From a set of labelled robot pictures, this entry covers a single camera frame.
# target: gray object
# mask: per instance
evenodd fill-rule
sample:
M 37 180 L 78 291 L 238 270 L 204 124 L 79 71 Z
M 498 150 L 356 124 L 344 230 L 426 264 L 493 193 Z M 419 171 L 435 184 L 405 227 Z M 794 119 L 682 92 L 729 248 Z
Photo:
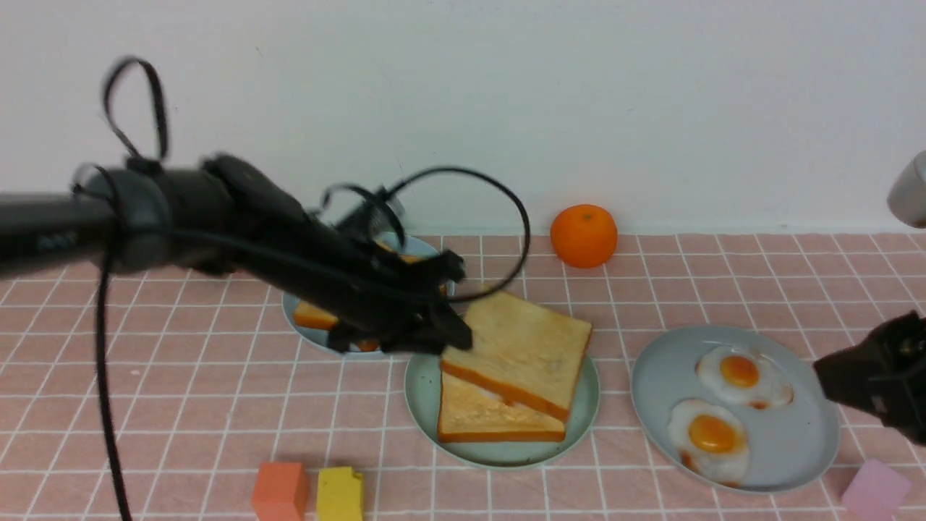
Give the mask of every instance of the gray object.
M 897 177 L 887 206 L 907 226 L 926 228 L 926 150 L 917 154 Z
M 388 233 L 382 234 L 380 240 L 389 248 L 393 250 L 398 249 L 398 241 L 395 239 L 395 234 Z M 418 239 L 416 237 L 407 237 L 406 238 L 406 247 L 403 251 L 398 251 L 405 255 L 417 255 L 420 257 L 430 257 L 437 254 L 437 250 L 434 249 L 430 244 Z M 453 283 L 447 284 L 447 295 L 454 294 L 454 285 Z M 312 345 L 315 348 L 322 349 L 330 354 L 337 354 L 335 351 L 326 348 L 328 345 L 328 332 L 322 329 L 311 329 L 309 327 L 300 327 L 293 322 L 293 311 L 295 307 L 299 305 L 299 297 L 290 293 L 283 293 L 283 314 L 286 315 L 286 321 L 289 322 L 289 325 L 293 327 L 296 333 L 298 333 L 306 342 Z M 369 351 L 363 352 L 357 348 L 357 346 L 352 345 L 350 351 L 344 354 L 345 357 L 349 358 L 360 358 L 367 360 L 375 360 L 384 358 L 386 355 L 382 354 L 381 351 Z
M 795 390 L 795 401 L 757 411 L 720 401 L 695 375 L 695 364 L 718 345 L 756 349 L 778 366 Z M 711 486 L 747 494 L 798 489 L 820 476 L 839 449 L 835 406 L 823 397 L 809 366 L 786 347 L 734 327 L 701 325 L 669 331 L 653 340 L 633 366 L 631 396 L 646 435 L 685 474 Z M 710 482 L 685 468 L 669 442 L 669 412 L 681 400 L 698 398 L 726 407 L 745 426 L 752 455 L 739 489 Z
M 435 356 L 414 355 L 408 361 L 405 394 L 415 423 L 442 451 L 458 460 L 489 469 L 524 469 L 550 462 L 575 447 L 598 415 L 598 372 L 588 356 L 582 364 L 572 412 L 566 423 L 566 439 L 556 442 L 504 441 L 499 443 L 439 443 L 437 417 L 441 410 L 441 366 Z

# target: egg white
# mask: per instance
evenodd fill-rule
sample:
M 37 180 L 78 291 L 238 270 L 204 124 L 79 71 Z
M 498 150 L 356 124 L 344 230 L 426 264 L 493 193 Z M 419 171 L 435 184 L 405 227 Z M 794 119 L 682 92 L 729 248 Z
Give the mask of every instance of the egg white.
M 711 453 L 698 449 L 688 436 L 692 421 L 702 414 L 723 420 L 736 433 L 737 444 L 730 452 Z M 738 487 L 749 472 L 749 439 L 743 423 L 730 411 L 703 400 L 682 400 L 669 414 L 669 441 L 679 452 L 682 464 L 715 483 Z
M 758 381 L 750 388 L 731 385 L 720 372 L 720 363 L 729 356 L 748 358 L 758 369 Z M 723 345 L 701 357 L 694 371 L 704 387 L 710 389 L 724 403 L 748 405 L 753 409 L 775 409 L 790 404 L 795 390 L 782 372 L 761 353 L 752 349 Z

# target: pink tile tablecloth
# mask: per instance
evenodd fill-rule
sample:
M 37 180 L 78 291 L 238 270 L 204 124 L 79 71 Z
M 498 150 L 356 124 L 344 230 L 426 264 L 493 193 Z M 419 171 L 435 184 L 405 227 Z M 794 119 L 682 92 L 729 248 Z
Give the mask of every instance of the pink tile tablecloth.
M 474 281 L 503 276 L 519 252 L 512 237 L 427 239 L 463 255 Z M 588 271 L 533 242 L 511 291 L 594 323 L 604 395 L 591 437 L 524 472 L 436 451 L 408 415 L 402 358 L 342 362 L 301 343 L 280 293 L 258 281 L 178 270 L 116 280 L 110 377 L 136 519 L 252 519 L 257 467 L 271 459 L 361 469 L 367 519 L 849 519 L 839 497 L 865 458 L 913 483 L 898 519 L 926 519 L 926 451 L 865 414 L 841 412 L 843 444 L 822 480 L 742 496 L 675 471 L 628 394 L 632 361 L 668 328 L 755 329 L 810 361 L 922 310 L 926 236 L 624 236 Z M 95 277 L 80 265 L 0 283 L 0 521 L 115 518 L 91 364 Z

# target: toast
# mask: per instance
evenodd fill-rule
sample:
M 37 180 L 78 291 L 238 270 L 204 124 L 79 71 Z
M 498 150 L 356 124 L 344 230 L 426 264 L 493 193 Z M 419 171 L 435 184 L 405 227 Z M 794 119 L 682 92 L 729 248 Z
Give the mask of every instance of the toast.
M 472 349 L 445 349 L 443 371 L 569 420 L 591 324 L 505 292 L 473 302 L 464 320 L 472 329 Z
M 441 443 L 470 441 L 562 441 L 566 426 L 556 418 L 501 397 L 455 376 L 441 372 L 441 411 L 437 416 L 437 440 Z

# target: pink block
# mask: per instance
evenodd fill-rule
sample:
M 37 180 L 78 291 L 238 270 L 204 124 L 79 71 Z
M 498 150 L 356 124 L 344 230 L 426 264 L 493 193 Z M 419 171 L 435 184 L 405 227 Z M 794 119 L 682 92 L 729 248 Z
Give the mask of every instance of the pink block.
M 843 494 L 843 505 L 862 521 L 890 521 L 910 482 L 878 460 L 867 460 Z

